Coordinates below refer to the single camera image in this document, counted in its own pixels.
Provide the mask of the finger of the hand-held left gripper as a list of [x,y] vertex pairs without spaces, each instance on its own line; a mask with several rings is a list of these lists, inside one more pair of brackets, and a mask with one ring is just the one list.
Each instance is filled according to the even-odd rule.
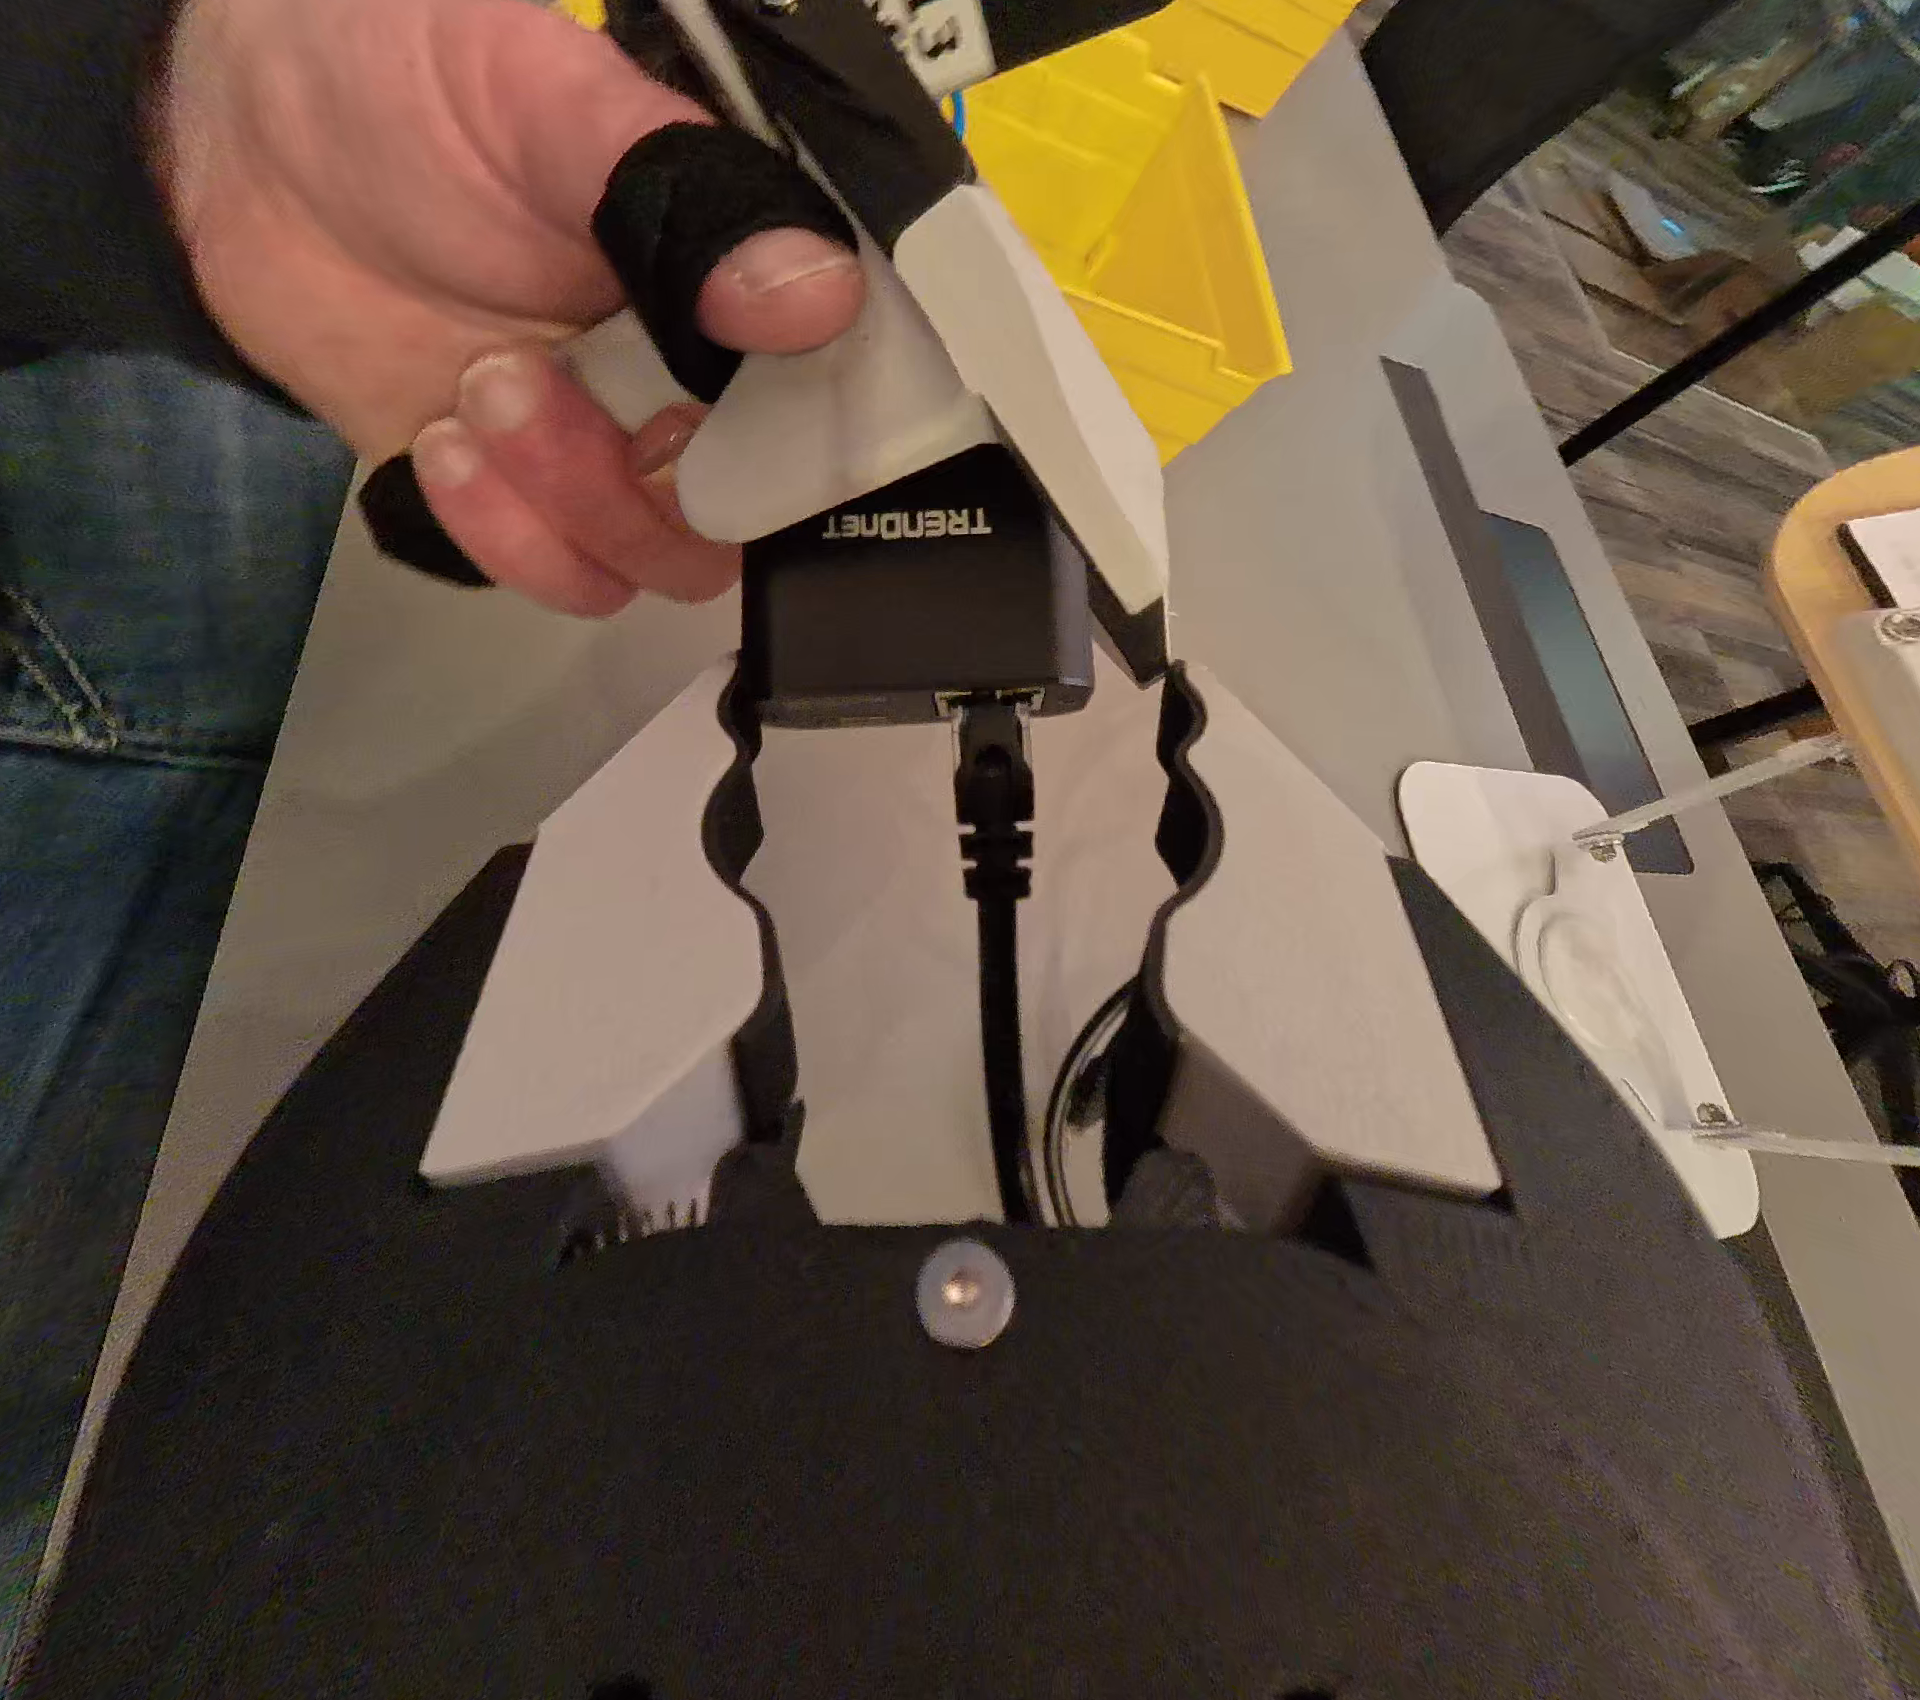
[[1137,686],[1171,668],[1171,543],[1159,451],[1039,252],[982,182],[894,244],[894,268],[1089,569],[1089,600]]

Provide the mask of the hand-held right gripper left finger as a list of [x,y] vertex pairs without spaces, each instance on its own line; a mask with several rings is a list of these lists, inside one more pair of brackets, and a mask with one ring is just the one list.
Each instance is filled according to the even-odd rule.
[[800,1061],[763,847],[757,712],[725,657],[533,842],[421,1177],[589,1166],[634,1223],[704,1223],[722,1165],[779,1145]]

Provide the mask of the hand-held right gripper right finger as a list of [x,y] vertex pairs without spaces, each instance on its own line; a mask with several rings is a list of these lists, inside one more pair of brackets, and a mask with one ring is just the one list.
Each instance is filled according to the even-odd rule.
[[1259,1234],[1330,1177],[1494,1197],[1413,867],[1203,666],[1164,676],[1156,761],[1171,891],[1132,990],[1132,1181],[1173,1155]]

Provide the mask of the black ethernet port adapter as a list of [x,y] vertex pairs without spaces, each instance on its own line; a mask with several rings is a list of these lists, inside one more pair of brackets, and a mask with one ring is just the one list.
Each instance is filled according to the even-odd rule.
[[1015,455],[975,447],[742,548],[738,676],[767,728],[1092,701],[1089,569]]

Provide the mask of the person's left forearm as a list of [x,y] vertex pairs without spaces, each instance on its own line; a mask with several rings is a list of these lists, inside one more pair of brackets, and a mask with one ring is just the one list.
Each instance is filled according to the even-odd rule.
[[152,168],[186,0],[3,0],[4,369],[156,357],[262,392],[210,318]]

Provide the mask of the person's left hand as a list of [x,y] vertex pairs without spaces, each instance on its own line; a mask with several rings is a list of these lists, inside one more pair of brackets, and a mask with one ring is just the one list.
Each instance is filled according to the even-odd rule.
[[155,132],[220,337],[360,462],[407,465],[488,585],[603,621],[736,583],[669,470],[700,408],[631,434],[559,350],[624,302],[594,236],[622,158],[681,204],[740,132],[516,0],[185,0]]

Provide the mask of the white board stand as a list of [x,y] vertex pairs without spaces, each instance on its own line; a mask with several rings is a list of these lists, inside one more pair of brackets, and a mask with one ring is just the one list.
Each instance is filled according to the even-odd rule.
[[1794,1137],[1740,1120],[1627,859],[1581,782],[1413,763],[1413,859],[1615,1088],[1718,1241],[1761,1223],[1757,1158],[1917,1169],[1910,1142]]

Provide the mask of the person's jeans leg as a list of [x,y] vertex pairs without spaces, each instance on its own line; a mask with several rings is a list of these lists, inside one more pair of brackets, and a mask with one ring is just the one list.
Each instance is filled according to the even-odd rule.
[[3,382],[3,1530],[26,1603],[346,509],[178,363]]

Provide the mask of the black metal bar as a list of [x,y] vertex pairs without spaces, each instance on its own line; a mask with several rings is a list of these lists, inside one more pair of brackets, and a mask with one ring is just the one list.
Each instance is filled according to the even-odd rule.
[[1909,248],[1917,239],[1919,202],[1913,200],[1882,224],[1865,232],[1852,246],[1839,250],[1821,266],[1804,272],[1797,283],[1740,316],[1740,321],[1735,321],[1714,338],[1693,349],[1681,363],[1658,370],[1651,381],[1635,389],[1635,392],[1628,392],[1609,410],[1578,427],[1556,447],[1560,465],[1570,469],[1615,445],[1681,394],[1693,392],[1720,369],[1775,338],[1840,289],[1865,276],[1872,266]]

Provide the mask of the white instruction sheet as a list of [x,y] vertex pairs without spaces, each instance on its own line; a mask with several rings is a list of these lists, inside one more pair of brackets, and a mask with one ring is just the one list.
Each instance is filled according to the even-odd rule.
[[1887,703],[1919,701],[1919,513],[1844,521],[1836,546],[1866,595],[1866,607],[1836,625],[1849,666]]

